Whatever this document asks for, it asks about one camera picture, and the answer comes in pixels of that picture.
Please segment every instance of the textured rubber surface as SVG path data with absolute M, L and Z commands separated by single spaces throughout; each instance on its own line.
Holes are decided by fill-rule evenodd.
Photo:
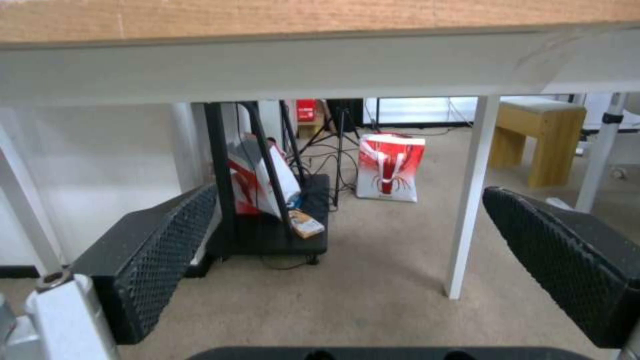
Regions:
M 529 273 L 598 347 L 620 348 L 640 316 L 640 248 L 592 215 L 502 188 L 484 206 Z
M 154 328 L 203 241 L 216 201 L 212 184 L 125 215 L 72 266 L 90 275 L 118 344 Z
M 227 347 L 191 360 L 586 360 L 574 352 L 543 347 Z

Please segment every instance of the wooden stool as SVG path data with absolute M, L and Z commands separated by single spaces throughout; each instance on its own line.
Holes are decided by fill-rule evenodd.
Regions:
M 540 97 L 500 102 L 489 166 L 520 164 L 527 136 L 538 139 L 529 187 L 565 185 L 587 111 L 583 106 Z

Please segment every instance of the black foam pad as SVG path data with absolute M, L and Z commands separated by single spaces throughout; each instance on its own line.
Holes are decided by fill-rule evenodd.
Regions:
M 216 187 L 197 188 L 126 214 L 72 265 L 91 276 L 118 344 L 140 342 L 156 325 L 200 246 Z
M 620 348 L 640 316 L 640 247 L 593 215 L 508 190 L 484 206 L 509 248 L 598 347 Z

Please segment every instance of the white bag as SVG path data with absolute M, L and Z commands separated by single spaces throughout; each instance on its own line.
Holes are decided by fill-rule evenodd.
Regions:
M 300 194 L 300 185 L 278 146 L 268 144 L 268 147 L 284 201 L 289 202 Z M 253 136 L 244 137 L 240 144 L 228 150 L 228 158 L 236 213 L 259 214 L 263 211 L 281 220 L 278 202 L 257 139 Z

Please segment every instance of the red box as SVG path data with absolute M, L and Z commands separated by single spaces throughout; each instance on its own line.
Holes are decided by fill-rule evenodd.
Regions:
M 298 122 L 313 122 L 316 115 L 316 100 L 296 100 L 296 109 L 298 112 Z

